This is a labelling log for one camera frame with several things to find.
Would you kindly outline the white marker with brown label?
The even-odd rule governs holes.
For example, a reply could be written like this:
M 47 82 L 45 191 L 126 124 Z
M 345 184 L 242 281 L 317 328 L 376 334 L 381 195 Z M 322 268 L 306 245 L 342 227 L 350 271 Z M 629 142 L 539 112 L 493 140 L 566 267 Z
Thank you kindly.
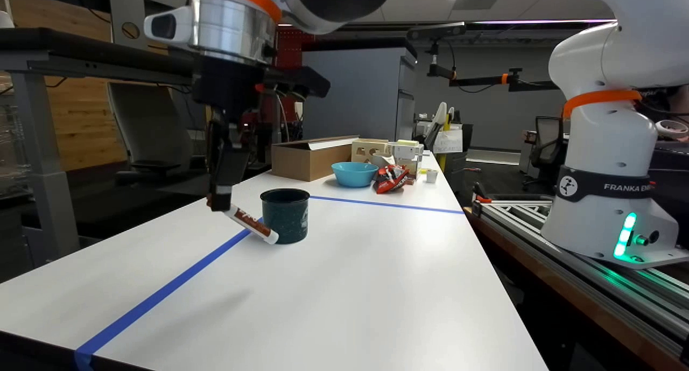
M 220 212 L 226 215 L 232 221 L 243 226 L 244 229 L 248 229 L 252 233 L 258 235 L 263 241 L 270 245 L 275 245 L 279 239 L 278 232 L 269 228 L 266 224 L 246 213 L 246 211 L 240 209 L 235 204 L 232 204 L 228 194 L 221 195 L 209 193 L 207 195 L 207 206 L 213 212 Z

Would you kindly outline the open cardboard box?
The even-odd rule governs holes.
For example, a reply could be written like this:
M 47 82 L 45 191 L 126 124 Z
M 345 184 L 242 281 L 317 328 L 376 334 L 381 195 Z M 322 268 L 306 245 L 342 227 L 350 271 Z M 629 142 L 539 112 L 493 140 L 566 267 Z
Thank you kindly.
M 351 160 L 358 136 L 337 136 L 274 144 L 271 174 L 310 182 L 332 174 L 331 165 Z

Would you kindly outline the short blue tape strip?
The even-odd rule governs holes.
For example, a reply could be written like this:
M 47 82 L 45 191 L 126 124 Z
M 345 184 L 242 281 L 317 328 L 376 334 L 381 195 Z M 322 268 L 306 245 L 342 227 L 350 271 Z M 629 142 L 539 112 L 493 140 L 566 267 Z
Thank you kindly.
M 413 210 L 424 210 L 428 212 L 438 212 L 438 213 L 448 213 L 448 214 L 464 214 L 463 210 L 454 209 L 442 209 L 436 207 L 423 207 L 423 206 L 409 206 L 403 204 L 391 204 L 390 202 L 374 202 L 374 201 L 360 201 L 355 199 L 345 199 L 345 198 L 332 198 L 323 196 L 311 196 L 311 199 L 318 201 L 331 201 L 331 202 L 348 202 L 349 204 L 358 204 L 362 206 L 379 206 L 379 207 L 396 207 L 402 209 L 413 209 Z

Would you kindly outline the dark green speckled mug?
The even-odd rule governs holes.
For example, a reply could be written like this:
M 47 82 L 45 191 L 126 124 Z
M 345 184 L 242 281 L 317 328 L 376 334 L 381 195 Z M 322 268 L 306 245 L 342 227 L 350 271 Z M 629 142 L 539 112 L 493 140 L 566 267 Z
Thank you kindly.
M 263 221 L 276 232 L 278 245 L 298 243 L 307 237 L 310 193 L 296 188 L 277 188 L 260 196 Z

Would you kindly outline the red snack packet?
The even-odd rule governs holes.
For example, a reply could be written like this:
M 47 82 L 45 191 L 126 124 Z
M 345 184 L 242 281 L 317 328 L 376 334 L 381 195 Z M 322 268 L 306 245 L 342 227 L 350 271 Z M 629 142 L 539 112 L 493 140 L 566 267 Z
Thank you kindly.
M 377 194 L 386 194 L 403 187 L 410 177 L 410 171 L 401 165 L 381 167 L 374 174 L 372 189 Z

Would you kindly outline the black office chair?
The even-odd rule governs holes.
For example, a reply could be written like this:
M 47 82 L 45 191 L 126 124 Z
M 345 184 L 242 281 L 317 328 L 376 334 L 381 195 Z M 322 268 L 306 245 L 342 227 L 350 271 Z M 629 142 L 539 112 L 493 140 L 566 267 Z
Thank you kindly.
M 537 176 L 524 180 L 522 190 L 529 185 L 556 184 L 561 166 L 564 164 L 564 124 L 562 118 L 537 116 L 536 141 L 530 155 L 531 166 L 537 169 Z

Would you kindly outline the red pegboard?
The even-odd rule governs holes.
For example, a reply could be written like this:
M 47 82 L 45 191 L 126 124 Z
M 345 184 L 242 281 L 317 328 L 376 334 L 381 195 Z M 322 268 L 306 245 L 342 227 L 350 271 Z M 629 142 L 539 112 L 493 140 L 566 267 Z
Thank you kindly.
M 307 34 L 295 27 L 280 26 L 277 30 L 276 39 L 278 50 L 276 67 L 284 69 L 302 65 L 302 45 L 316 39 L 315 35 Z M 297 121 L 298 114 L 296 114 L 294 106 L 298 99 L 293 96 L 283 96 L 280 100 L 286 109 L 286 120 L 288 122 Z

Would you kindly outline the blue bowl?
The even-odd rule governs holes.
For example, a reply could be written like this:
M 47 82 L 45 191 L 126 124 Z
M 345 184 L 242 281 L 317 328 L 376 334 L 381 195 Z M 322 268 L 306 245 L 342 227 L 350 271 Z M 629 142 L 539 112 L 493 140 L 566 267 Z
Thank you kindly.
M 369 187 L 378 170 L 374 164 L 360 162 L 333 163 L 331 168 L 337 183 L 348 188 Z

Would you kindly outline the wooden shape sorter box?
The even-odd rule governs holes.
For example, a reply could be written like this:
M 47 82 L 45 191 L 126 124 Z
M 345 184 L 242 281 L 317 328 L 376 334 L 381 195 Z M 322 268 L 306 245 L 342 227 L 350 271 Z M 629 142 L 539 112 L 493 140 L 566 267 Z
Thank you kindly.
M 351 161 L 372 163 L 374 153 L 388 152 L 389 141 L 386 139 L 357 138 L 351 145 Z

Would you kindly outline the grey standing desk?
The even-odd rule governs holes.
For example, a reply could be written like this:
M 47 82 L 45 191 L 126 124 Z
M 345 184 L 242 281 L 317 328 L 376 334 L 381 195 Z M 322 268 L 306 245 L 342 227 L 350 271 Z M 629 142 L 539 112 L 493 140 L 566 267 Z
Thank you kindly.
M 189 57 L 165 56 L 44 27 L 0 28 L 0 71 L 11 76 L 41 225 L 41 234 L 30 238 L 37 266 L 80 249 L 45 76 L 186 86 L 192 69 Z

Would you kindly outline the grey chair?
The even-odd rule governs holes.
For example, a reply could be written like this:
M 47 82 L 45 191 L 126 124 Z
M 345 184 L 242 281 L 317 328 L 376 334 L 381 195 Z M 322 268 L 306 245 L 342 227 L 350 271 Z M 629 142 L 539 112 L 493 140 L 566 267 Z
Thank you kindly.
M 168 89 L 128 82 L 109 82 L 106 89 L 129 166 L 116 173 L 116 182 L 161 183 L 186 177 L 192 141 Z

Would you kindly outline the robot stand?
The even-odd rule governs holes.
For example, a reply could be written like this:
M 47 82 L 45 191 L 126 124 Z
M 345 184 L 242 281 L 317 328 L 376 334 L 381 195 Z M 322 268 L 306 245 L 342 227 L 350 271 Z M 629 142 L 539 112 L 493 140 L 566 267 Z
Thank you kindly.
M 542 238 L 549 201 L 475 201 L 467 219 L 551 369 L 689 371 L 689 261 L 623 267 Z

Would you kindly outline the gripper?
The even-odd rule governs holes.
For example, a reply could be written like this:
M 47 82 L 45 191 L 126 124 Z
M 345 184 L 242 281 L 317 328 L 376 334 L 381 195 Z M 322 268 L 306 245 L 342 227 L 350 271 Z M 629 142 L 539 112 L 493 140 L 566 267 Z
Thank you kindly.
M 207 123 L 207 206 L 212 211 L 226 211 L 224 197 L 231 197 L 234 185 L 243 179 L 250 146 L 239 125 L 243 114 L 258 106 L 256 86 L 263 84 L 267 69 L 266 64 L 208 56 L 197 56 L 193 61 L 192 99 L 216 108 Z

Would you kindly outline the grey cabinet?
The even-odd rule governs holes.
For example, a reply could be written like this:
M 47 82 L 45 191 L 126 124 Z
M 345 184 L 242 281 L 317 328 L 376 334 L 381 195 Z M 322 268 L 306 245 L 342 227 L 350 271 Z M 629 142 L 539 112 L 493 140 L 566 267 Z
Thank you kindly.
M 303 43 L 302 64 L 331 86 L 303 105 L 303 138 L 411 140 L 417 52 L 403 37 Z

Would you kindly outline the long blue tape strip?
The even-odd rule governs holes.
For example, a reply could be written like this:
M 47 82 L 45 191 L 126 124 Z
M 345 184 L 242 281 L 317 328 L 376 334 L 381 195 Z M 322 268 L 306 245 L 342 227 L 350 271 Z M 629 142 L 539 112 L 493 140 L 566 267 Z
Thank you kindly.
M 162 288 L 155 291 L 153 294 L 145 298 L 142 302 L 135 305 L 124 315 L 111 322 L 110 325 L 101 329 L 91 339 L 84 342 L 74 351 L 74 363 L 78 371 L 94 371 L 92 367 L 93 356 L 101 348 L 106 346 L 109 342 L 115 339 L 121 332 L 126 330 L 132 324 L 140 320 L 142 316 L 150 312 L 154 307 L 161 303 L 165 298 L 172 295 L 175 290 L 182 287 L 187 281 L 200 273 L 204 268 L 216 261 L 222 254 L 226 253 L 237 243 L 249 236 L 250 231 L 244 229 L 238 234 L 232 236 L 229 240 L 221 244 L 215 250 L 210 251 L 206 256 L 198 260 L 187 270 L 180 273 L 178 276 L 170 280 L 169 283 L 163 285 Z

